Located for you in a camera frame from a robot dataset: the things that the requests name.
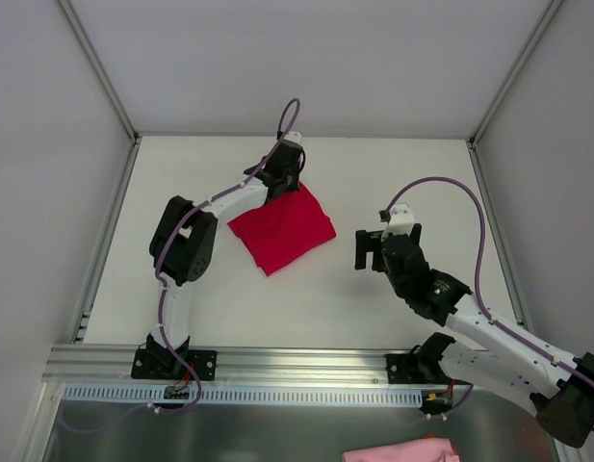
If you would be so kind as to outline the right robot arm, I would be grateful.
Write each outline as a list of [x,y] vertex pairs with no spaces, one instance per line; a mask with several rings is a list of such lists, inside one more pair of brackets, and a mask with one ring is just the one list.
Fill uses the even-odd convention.
[[594,433],[594,354],[556,348],[482,307],[469,286],[429,266],[420,234],[419,225],[407,234],[355,233],[355,268],[371,260],[410,309],[450,330],[415,347],[389,369],[390,380],[477,385],[527,411],[560,443],[581,448]]

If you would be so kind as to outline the red t-shirt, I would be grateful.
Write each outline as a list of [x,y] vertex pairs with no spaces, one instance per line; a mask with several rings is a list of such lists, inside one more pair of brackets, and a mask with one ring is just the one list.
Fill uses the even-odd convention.
[[336,238],[330,217],[304,185],[228,223],[266,276]]

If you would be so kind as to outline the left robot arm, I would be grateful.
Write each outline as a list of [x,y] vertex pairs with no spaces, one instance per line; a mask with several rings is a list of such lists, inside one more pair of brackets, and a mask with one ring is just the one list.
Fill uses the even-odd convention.
[[272,153],[244,171],[241,182],[196,205],[176,195],[167,205],[149,245],[160,302],[156,325],[146,347],[155,349],[153,367],[175,378],[187,366],[189,316],[193,283],[209,268],[217,231],[224,224],[257,211],[299,190],[305,165],[301,144],[278,141]]

